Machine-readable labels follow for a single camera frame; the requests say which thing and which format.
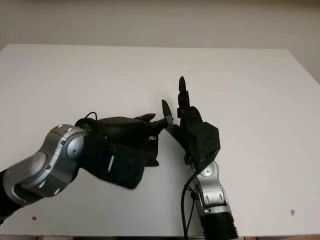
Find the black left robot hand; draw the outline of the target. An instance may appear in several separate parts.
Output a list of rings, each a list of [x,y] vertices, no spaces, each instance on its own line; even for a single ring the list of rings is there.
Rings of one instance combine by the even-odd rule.
[[[89,134],[106,138],[114,143],[138,145],[149,139],[156,139],[167,127],[165,118],[152,121],[156,115],[147,113],[134,118],[115,116],[101,119],[84,117],[79,119],[76,127],[86,130]]]

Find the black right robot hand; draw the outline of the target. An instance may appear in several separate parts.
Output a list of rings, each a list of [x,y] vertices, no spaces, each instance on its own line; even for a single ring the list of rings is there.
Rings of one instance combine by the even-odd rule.
[[[177,117],[180,119],[179,125],[174,124],[169,104],[164,99],[161,101],[162,112],[166,120],[166,130],[185,151],[184,163],[191,165],[197,159],[192,150],[195,146],[193,143],[195,137],[192,136],[192,128],[201,123],[202,119],[199,111],[190,105],[190,96],[183,76],[179,78],[178,90]]]

